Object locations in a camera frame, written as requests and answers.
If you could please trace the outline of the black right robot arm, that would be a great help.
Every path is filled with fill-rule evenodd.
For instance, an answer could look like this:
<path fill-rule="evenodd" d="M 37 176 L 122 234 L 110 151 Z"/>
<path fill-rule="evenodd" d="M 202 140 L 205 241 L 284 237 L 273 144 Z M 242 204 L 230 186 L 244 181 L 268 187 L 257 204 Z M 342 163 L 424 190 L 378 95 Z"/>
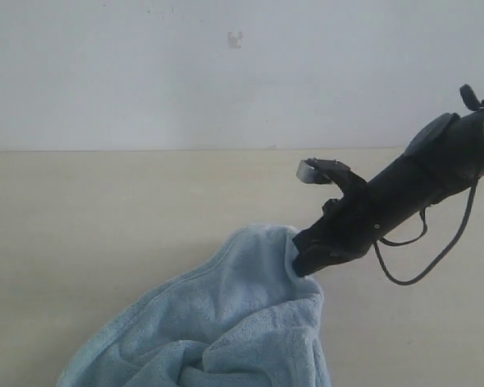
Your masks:
<path fill-rule="evenodd" d="M 323 204 L 323 215 L 293 239 L 298 250 L 292 267 L 305 277 L 327 266 L 363 257 L 413 214 L 466 189 L 474 192 L 484 177 L 484 100 L 469 85 L 460 89 L 471 111 L 444 113 L 409 143 L 403 154 L 370 181 L 338 160 L 308 158 L 297 177 L 306 184 L 335 184 L 341 198 Z"/>

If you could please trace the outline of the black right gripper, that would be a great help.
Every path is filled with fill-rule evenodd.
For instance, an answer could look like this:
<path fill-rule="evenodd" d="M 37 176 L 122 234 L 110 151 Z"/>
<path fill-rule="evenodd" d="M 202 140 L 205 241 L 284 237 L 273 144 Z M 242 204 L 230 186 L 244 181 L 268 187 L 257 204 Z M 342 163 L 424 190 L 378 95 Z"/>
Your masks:
<path fill-rule="evenodd" d="M 383 183 L 369 181 L 356 193 L 330 199 L 322 217 L 300 231 L 293 243 L 299 254 L 292 263 L 298 277 L 362 258 L 383 231 Z"/>

